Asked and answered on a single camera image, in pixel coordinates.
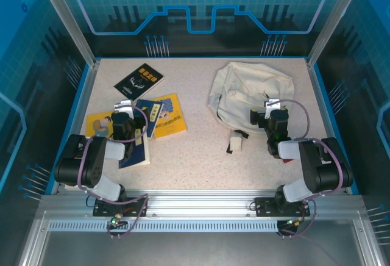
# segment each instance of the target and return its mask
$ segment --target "cartoon illustration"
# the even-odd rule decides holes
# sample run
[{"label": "cartoon illustration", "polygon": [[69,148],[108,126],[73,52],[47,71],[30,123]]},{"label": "cartoon illustration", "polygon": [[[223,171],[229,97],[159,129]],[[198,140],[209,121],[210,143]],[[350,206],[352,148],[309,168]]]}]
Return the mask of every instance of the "cartoon illustration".
[{"label": "cartoon illustration", "polygon": [[101,120],[93,121],[93,130],[95,131],[95,136],[106,137],[110,133],[108,124],[111,123],[111,117],[107,116]]},{"label": "cartoon illustration", "polygon": [[133,87],[136,87],[138,89],[142,89],[142,88],[145,87],[145,85],[142,85],[142,80],[141,79],[135,80],[134,77],[132,77],[130,79],[130,82],[133,84]]},{"label": "cartoon illustration", "polygon": [[167,120],[168,118],[171,118],[168,114],[168,112],[161,111],[160,116],[158,118],[163,118]]},{"label": "cartoon illustration", "polygon": [[171,118],[169,116],[169,113],[173,112],[172,99],[166,98],[166,99],[161,100],[161,102],[163,103],[163,110],[161,111],[159,118],[163,118],[163,119],[167,120],[168,118]]}]

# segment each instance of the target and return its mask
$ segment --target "clear acrylic panel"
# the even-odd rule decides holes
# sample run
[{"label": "clear acrylic panel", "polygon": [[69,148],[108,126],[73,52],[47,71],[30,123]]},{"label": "clear acrylic panel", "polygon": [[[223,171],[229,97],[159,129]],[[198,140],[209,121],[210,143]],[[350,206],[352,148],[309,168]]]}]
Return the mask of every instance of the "clear acrylic panel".
[{"label": "clear acrylic panel", "polygon": [[0,265],[14,265],[85,62],[49,0],[2,0],[0,12],[0,219],[13,224],[0,229]]},{"label": "clear acrylic panel", "polygon": [[317,61],[331,120],[368,209],[390,207],[389,9],[389,0],[352,0]]},{"label": "clear acrylic panel", "polygon": [[163,57],[307,56],[337,0],[66,1],[96,56]]}]

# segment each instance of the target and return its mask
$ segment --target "white cloth bag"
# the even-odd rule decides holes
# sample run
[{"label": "white cloth bag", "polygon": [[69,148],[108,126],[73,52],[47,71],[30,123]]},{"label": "white cloth bag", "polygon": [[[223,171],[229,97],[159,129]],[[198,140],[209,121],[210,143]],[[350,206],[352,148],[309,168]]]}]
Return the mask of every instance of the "white cloth bag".
[{"label": "white cloth bag", "polygon": [[[250,124],[250,110],[265,112],[270,98],[293,99],[293,79],[263,63],[230,62],[217,72],[208,106],[218,122],[249,135],[264,134]],[[282,104],[288,109],[291,103]]]}]

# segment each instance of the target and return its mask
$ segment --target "work surface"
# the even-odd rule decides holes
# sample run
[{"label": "work surface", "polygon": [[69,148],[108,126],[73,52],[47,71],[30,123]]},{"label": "work surface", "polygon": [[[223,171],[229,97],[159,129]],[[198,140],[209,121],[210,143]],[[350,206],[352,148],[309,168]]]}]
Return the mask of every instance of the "work surface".
[{"label": "work surface", "polygon": [[[310,114],[308,136],[326,137],[304,59],[102,59],[81,133],[90,113],[113,110],[125,99],[113,86],[143,63],[165,79],[143,99],[176,93],[187,131],[150,140],[151,165],[118,168],[118,161],[105,160],[104,173],[127,189],[275,189],[302,176],[300,162],[284,164],[269,155],[266,136],[243,139],[242,152],[227,154],[230,129],[219,124],[208,108],[208,96],[216,72],[229,62],[265,63],[293,79],[294,99]],[[290,137],[306,130],[306,117],[299,106],[289,110]]]}]

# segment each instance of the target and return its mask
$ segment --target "book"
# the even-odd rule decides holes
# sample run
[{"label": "book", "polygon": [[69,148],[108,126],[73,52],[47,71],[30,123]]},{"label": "book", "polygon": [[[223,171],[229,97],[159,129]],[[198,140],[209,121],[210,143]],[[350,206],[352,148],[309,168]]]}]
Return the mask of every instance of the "book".
[{"label": "book", "polygon": [[[135,136],[141,135],[141,129],[135,130]],[[140,167],[142,165],[151,164],[151,153],[149,150],[149,140],[147,139],[147,133],[141,138],[133,142],[133,152],[129,159],[120,160],[119,168],[125,167]]]},{"label": "book", "polygon": [[179,99],[175,93],[152,99],[163,103],[163,109],[154,131],[155,138],[186,131],[184,117],[180,109]]},{"label": "book", "polygon": [[[149,109],[149,122],[147,125],[147,137],[152,138],[154,130],[157,125],[157,120],[163,110],[163,103],[161,101],[151,101],[145,99],[139,99],[136,102],[136,106],[141,110]],[[133,114],[135,117],[143,117],[142,114],[134,109]]]},{"label": "book", "polygon": [[164,79],[164,76],[147,64],[143,64],[126,78],[114,85],[124,96],[136,101],[154,88]]},{"label": "book", "polygon": [[92,113],[87,116],[87,137],[99,136],[110,138],[114,132],[111,114],[113,112]]}]

